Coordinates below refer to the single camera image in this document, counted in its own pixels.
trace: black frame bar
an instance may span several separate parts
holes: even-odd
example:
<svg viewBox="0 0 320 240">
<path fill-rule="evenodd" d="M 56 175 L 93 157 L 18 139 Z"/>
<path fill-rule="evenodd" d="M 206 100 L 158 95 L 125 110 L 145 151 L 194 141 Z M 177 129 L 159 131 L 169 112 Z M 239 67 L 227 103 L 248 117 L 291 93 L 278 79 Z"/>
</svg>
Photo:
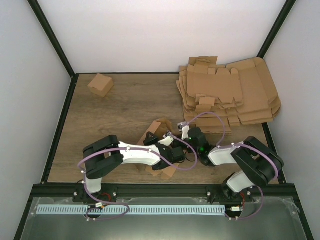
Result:
<svg viewBox="0 0 320 240">
<path fill-rule="evenodd" d="M 64 102 L 64 106 L 61 112 L 61 116 L 58 122 L 58 126 L 54 135 L 52 146 L 49 152 L 47 163 L 44 169 L 44 173 L 41 179 L 42 184 L 35 184 L 32 188 L 29 196 L 26 208 L 21 218 L 19 227 L 17 229 L 15 240 L 21 239 L 27 217 L 31 208 L 31 204 L 34 198 L 72 198 L 77 185 L 76 183 L 48 183 L 48 177 L 52 168 L 52 164 L 56 155 L 56 151 L 61 138 L 62 130 L 68 115 L 69 107 L 73 98 L 73 94 L 76 88 L 76 84 L 79 78 L 79 73 L 75 74 L 72 66 L 69 63 L 54 31 L 52 30 L 44 12 L 42 11 L 37 0 L 28 0 L 32 10 L 34 11 L 37 19 L 47 34 L 50 42 L 60 57 L 65 69 L 71 77 L 71 83 L 67 96 Z M 296 0 L 287 0 L 279 13 L 275 23 L 273 24 L 267 38 L 265 39 L 258 57 L 264 58 L 268 49 L 270 48 L 273 40 L 279 32 L 281 26 L 286 20 Z M 124 72 L 114 74 L 177 74 L 178 72 Z M 272 136 L 267 123 L 262 124 L 264 134 L 269 148 L 276 152 L 275 144 L 272 140 Z M 300 209 L 299 217 L 302 222 L 305 234 L 308 240 L 313 240 L 312 232 L 310 230 L 308 221 L 306 219 L 304 210 L 302 208 L 299 196 L 297 194 L 294 184 L 286 183 L 285 176 L 282 171 L 279 172 L 279 185 L 271 184 L 264 187 L 263 193 L 266 197 L 292 197 L 295 205 Z M 102 184 L 103 188 L 110 188 L 117 192 L 119 198 L 138 198 L 138 197 L 198 197 L 208 198 L 208 191 L 215 191 L 220 188 L 219 184 Z M 260 193 L 256 189 L 251 190 L 253 197 L 259 196 Z"/>
</svg>

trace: white panel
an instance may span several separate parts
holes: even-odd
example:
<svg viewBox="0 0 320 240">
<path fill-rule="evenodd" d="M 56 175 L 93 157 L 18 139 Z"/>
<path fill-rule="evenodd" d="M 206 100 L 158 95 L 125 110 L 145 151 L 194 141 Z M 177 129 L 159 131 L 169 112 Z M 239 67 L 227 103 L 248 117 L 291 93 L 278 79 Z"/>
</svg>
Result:
<svg viewBox="0 0 320 240">
<path fill-rule="evenodd" d="M 266 55 L 282 108 L 270 123 L 284 173 L 320 239 L 320 1 L 297 1 Z"/>
<path fill-rule="evenodd" d="M 27 1 L 0 7 L 0 239 L 13 239 L 38 184 L 70 84 Z"/>
<path fill-rule="evenodd" d="M 39 0 L 77 73 L 169 72 L 255 57 L 285 0 Z"/>
</svg>

